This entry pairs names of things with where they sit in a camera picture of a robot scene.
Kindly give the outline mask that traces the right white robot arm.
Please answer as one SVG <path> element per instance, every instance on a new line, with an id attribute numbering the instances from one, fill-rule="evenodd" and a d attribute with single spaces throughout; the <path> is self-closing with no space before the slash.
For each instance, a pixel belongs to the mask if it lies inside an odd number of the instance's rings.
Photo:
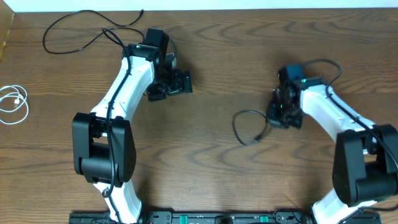
<path id="1" fill-rule="evenodd" d="M 331 83 L 307 78 L 302 64 L 282 67 L 267 110 L 274 128 L 301 128 L 313 118 L 335 143 L 333 188 L 311 207 L 312 223 L 364 221 L 364 211 L 397 195 L 397 130 L 364 118 Z"/>

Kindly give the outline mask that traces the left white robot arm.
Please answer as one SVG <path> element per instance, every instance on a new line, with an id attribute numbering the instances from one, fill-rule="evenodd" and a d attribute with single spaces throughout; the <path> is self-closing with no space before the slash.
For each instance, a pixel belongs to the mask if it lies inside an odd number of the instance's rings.
<path id="1" fill-rule="evenodd" d="M 176 67 L 176 54 L 168 53 L 170 37 L 150 28 L 140 44 L 125 45 L 111 30 L 102 29 L 122 49 L 121 68 L 104 98 L 72 121 L 73 164 L 102 194 L 109 217 L 116 223 L 138 223 L 142 202 L 132 175 L 136 147 L 131 122 L 141 98 L 164 100 L 192 93 L 190 72 Z"/>

